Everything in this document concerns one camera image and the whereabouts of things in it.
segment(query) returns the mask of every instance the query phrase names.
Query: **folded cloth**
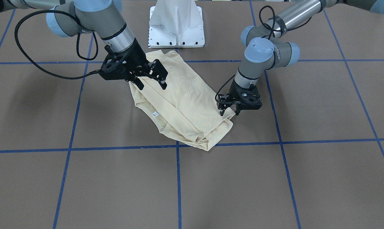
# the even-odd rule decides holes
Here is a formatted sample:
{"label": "folded cloth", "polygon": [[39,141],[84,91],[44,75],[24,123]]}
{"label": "folded cloth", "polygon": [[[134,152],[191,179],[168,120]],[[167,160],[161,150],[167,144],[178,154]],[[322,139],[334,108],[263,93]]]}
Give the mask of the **folded cloth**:
{"label": "folded cloth", "polygon": [[135,106],[142,109],[159,132],[171,139],[208,151],[231,129],[235,115],[227,109],[220,116],[215,92],[175,51],[147,53],[147,59],[159,59],[168,71],[166,90],[153,79],[140,77],[145,85],[139,90],[130,82]]}

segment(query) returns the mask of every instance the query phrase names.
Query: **light blue cap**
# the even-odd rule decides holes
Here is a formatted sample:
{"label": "light blue cap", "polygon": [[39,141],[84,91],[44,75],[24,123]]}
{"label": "light blue cap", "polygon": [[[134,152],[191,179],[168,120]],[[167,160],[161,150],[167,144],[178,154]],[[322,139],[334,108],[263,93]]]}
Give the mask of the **light blue cap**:
{"label": "light blue cap", "polygon": [[73,0],[73,3],[83,12],[97,12],[109,7],[112,0]]}
{"label": "light blue cap", "polygon": [[253,63],[268,61],[274,54],[274,44],[265,38],[253,38],[244,51],[244,57]]}
{"label": "light blue cap", "polygon": [[56,21],[55,13],[46,13],[46,23],[48,24],[49,29],[51,29],[51,31],[56,35],[63,38],[69,37],[69,35],[63,32],[58,22]]}
{"label": "light blue cap", "polygon": [[291,45],[291,58],[287,66],[291,64],[295,64],[300,59],[300,53],[301,53],[300,48],[296,43],[292,43],[292,42],[288,42],[288,43]]}
{"label": "light blue cap", "polygon": [[123,9],[123,4],[121,0],[113,0],[113,3],[116,5],[118,11],[121,13],[121,10]]}
{"label": "light blue cap", "polygon": [[245,29],[243,29],[242,34],[240,35],[240,41],[243,43],[244,46],[246,46],[246,39],[247,36],[249,35],[249,32],[251,29],[253,29],[255,26],[247,26]]}
{"label": "light blue cap", "polygon": [[384,14],[384,0],[377,0],[371,7],[370,12]]}

